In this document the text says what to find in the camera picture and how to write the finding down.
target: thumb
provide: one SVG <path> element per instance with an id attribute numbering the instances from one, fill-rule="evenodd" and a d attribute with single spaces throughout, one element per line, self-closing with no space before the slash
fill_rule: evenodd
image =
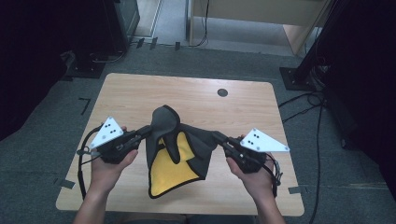
<path id="1" fill-rule="evenodd" d="M 238 164 L 236 163 L 236 161 L 231 158 L 228 157 L 226 159 L 228 166 L 230 167 L 231 173 L 233 173 L 234 175 L 238 176 L 239 178 L 241 178 L 240 176 L 243 174 L 242 170 L 239 168 Z"/>
<path id="2" fill-rule="evenodd" d="M 120 163 L 120 166 L 122 167 L 122 169 L 124 169 L 125 167 L 131 165 L 131 163 L 134 161 L 134 159 L 137 156 L 137 150 L 134 149 L 132 151 L 130 151 L 125 158 L 123 159 L 123 161 Z"/>

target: black cable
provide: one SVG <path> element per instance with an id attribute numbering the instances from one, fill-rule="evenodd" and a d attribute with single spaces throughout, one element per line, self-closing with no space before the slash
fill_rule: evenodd
<path id="1" fill-rule="evenodd" d="M 322 73 L 321 76 L 318 75 L 318 67 L 317 66 L 313 66 L 311 69 L 311 77 L 316 81 L 316 83 L 322 88 L 324 89 L 326 87 L 326 85 L 321 81 L 325 72 L 324 71 L 320 71 Z"/>
<path id="2" fill-rule="evenodd" d="M 312 224 L 315 219 L 315 215 L 317 214 L 318 210 L 318 203 L 319 203 L 319 186 L 320 186 L 320 150 L 319 150 L 319 130 L 320 130 L 320 121 L 321 121 L 321 113 L 323 109 L 323 104 L 320 106 L 319 110 L 319 118 L 318 118 L 318 128 L 317 128 L 317 156 L 318 156 L 318 179 L 317 179 L 317 192 L 315 197 L 315 207 L 314 211 L 312 212 L 311 219 L 309 220 L 309 224 Z"/>
<path id="3" fill-rule="evenodd" d="M 101 155 L 96 156 L 95 158 L 93 158 L 93 159 L 91 159 L 91 160 L 89 160 L 89 161 L 84 161 L 81 165 L 84 165 L 84 164 L 86 164 L 86 163 L 88 163 L 88 162 L 94 161 L 94 160 L 96 160 L 96 159 L 98 159 L 98 158 L 100 158 L 100 157 L 101 157 Z"/>
<path id="4" fill-rule="evenodd" d="M 300 111 L 300 112 L 298 112 L 298 113 L 296 113 L 296 114 L 294 114 L 294 115 L 292 115 L 292 116 L 290 116 L 290 117 L 288 117 L 288 118 L 286 118 L 286 119 L 282 119 L 282 123 L 286 123 L 286 122 L 288 122 L 288 120 L 293 119 L 293 118 L 295 118 L 295 117 L 297 117 L 297 116 L 299 116 L 299 115 L 305 114 L 306 112 L 308 112 L 308 111 L 310 111 L 311 109 L 316 108 L 316 107 L 318 107 L 318 106 L 319 106 L 319 105 L 312 105 L 311 107 L 309 107 L 309 108 L 307 108 L 307 109 L 305 109 L 305 110 L 302 110 L 302 111 Z"/>
<path id="5" fill-rule="evenodd" d="M 102 128 L 103 124 L 97 128 L 94 128 L 92 131 L 90 131 L 87 136 L 85 136 L 84 141 L 82 141 L 81 144 L 81 149 L 79 150 L 79 157 L 78 157 L 78 184 L 79 184 L 79 189 L 81 190 L 81 195 L 82 195 L 82 200 L 85 199 L 85 195 L 87 194 L 87 190 L 85 190 L 85 184 L 84 184 L 84 175 L 82 173 L 82 156 L 85 154 L 84 153 L 84 148 L 87 145 L 88 139 L 93 135 L 94 133 L 99 132 L 99 130 Z"/>
<path id="6" fill-rule="evenodd" d="M 315 97 L 319 100 L 318 104 L 312 103 L 311 97 L 313 97 L 313 96 L 315 96 Z M 308 95 L 307 101 L 308 101 L 308 103 L 311 104 L 311 105 L 322 105 L 322 104 L 323 104 L 323 99 L 320 99 L 314 92 L 313 92 L 312 94 L 309 94 L 309 95 Z"/>
<path id="7" fill-rule="evenodd" d="M 193 45 L 193 46 L 190 46 L 190 47 L 193 47 L 193 48 L 196 48 L 196 47 L 200 47 L 201 45 L 203 45 L 204 43 L 205 43 L 205 41 L 207 40 L 207 15 L 208 15 L 208 13 L 209 13 L 209 2 L 210 2 L 210 0 L 207 0 L 207 3 L 206 3 L 206 14 L 205 14 L 205 33 L 204 33 L 204 37 L 202 38 L 202 40 L 201 40 L 201 42 L 199 43 L 199 44 L 197 44 L 197 45 Z"/>
<path id="8" fill-rule="evenodd" d="M 276 175 L 274 175 L 274 173 L 271 171 L 271 169 L 270 168 L 268 168 L 265 164 L 263 164 L 262 165 L 262 168 L 266 171 L 266 172 L 268 172 L 268 174 L 270 174 L 270 176 L 271 176 L 271 180 L 272 180 L 272 182 L 273 182 L 273 195 L 274 195 L 274 197 L 276 198 L 276 196 L 277 196 L 277 186 L 278 185 L 280 185 L 280 182 L 278 181 L 278 177 L 279 177 L 279 175 L 278 175 L 278 170 L 276 169 Z"/>
<path id="9" fill-rule="evenodd" d="M 131 42 L 131 44 L 130 44 L 130 46 L 133 46 L 134 44 L 138 44 L 138 42 Z M 151 45 L 151 43 L 146 43 L 146 42 L 143 42 L 143 44 L 144 45 Z M 166 46 L 166 47 L 174 47 L 175 45 L 169 45 L 169 44 L 155 44 L 155 45 L 158 45 L 158 46 Z"/>
<path id="10" fill-rule="evenodd" d="M 309 92 L 309 93 L 304 93 L 304 94 L 301 94 L 301 95 L 298 95 L 298 96 L 295 96 L 295 97 L 289 99 L 288 101 L 285 101 L 285 102 L 283 102 L 282 104 L 278 105 L 277 107 L 280 108 L 280 107 L 282 107 L 282 106 L 284 106 L 284 105 L 286 105 L 286 104 L 288 104 L 288 103 L 290 103 L 290 102 L 293 102 L 293 101 L 295 101 L 295 100 L 297 100 L 297 99 L 299 99 L 299 98 L 301 98 L 301 97 L 303 97 L 303 96 L 306 96 L 306 95 L 309 95 L 309 94 L 312 94 L 312 93 L 314 93 L 314 91 Z"/>
<path id="11" fill-rule="evenodd" d="M 114 59 L 114 60 L 108 60 L 108 61 L 99 61 L 99 60 L 92 60 L 93 63 L 114 63 L 116 61 L 118 61 L 120 58 L 122 58 L 122 56 L 125 54 L 125 52 L 123 52 L 118 58 Z"/>

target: black tape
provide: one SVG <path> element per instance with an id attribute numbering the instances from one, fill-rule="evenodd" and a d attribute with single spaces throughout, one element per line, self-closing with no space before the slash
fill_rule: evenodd
<path id="1" fill-rule="evenodd" d="M 289 188 L 289 194 L 301 193 L 300 187 Z"/>
<path id="2" fill-rule="evenodd" d="M 84 115 L 84 113 L 85 113 L 85 111 L 87 110 L 87 108 L 88 108 L 88 105 L 90 104 L 90 102 L 91 102 L 91 99 L 85 99 L 85 98 L 78 98 L 79 100 L 84 100 L 84 101 L 87 101 L 87 104 L 85 104 L 85 106 L 84 106 L 84 109 L 82 110 L 82 112 L 81 112 L 81 115 Z"/>
<path id="3" fill-rule="evenodd" d="M 155 46 L 157 45 L 157 40 L 158 40 L 158 37 L 155 37 L 154 39 L 152 39 L 149 49 L 155 49 Z"/>
<path id="4" fill-rule="evenodd" d="M 53 184 L 56 186 L 61 186 L 63 188 L 72 189 L 76 183 L 66 179 L 55 178 Z"/>
<path id="5" fill-rule="evenodd" d="M 145 43 L 145 38 L 139 39 L 139 42 L 137 42 L 136 48 L 137 48 L 137 49 L 142 48 L 142 46 L 143 46 L 144 43 Z"/>
<path id="6" fill-rule="evenodd" d="M 175 51 L 180 50 L 180 42 L 176 42 L 175 44 Z"/>

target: garment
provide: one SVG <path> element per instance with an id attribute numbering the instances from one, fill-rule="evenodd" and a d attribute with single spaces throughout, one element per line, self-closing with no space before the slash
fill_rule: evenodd
<path id="1" fill-rule="evenodd" d="M 172 189 L 205 180 L 217 143 L 212 132 L 180 123 L 168 105 L 155 109 L 146 139 L 148 195 L 155 199 Z"/>

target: human hand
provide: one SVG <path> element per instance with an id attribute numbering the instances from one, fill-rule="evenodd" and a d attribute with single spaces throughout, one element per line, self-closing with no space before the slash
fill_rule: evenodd
<path id="1" fill-rule="evenodd" d="M 273 171 L 274 162 L 270 156 L 267 156 L 267 160 L 264 165 Z M 266 170 L 264 170 L 264 168 L 261 168 L 257 173 L 244 174 L 233 158 L 229 157 L 226 159 L 226 161 L 230 166 L 231 172 L 242 180 L 247 192 L 250 194 L 253 200 L 265 199 L 268 197 L 274 198 L 274 194 L 272 192 L 273 182 L 271 175 Z"/>
<path id="2" fill-rule="evenodd" d="M 115 187 L 123 169 L 134 161 L 136 155 L 137 150 L 134 149 L 126 155 L 120 164 L 105 163 L 102 160 L 92 161 L 90 190 L 109 193 Z"/>

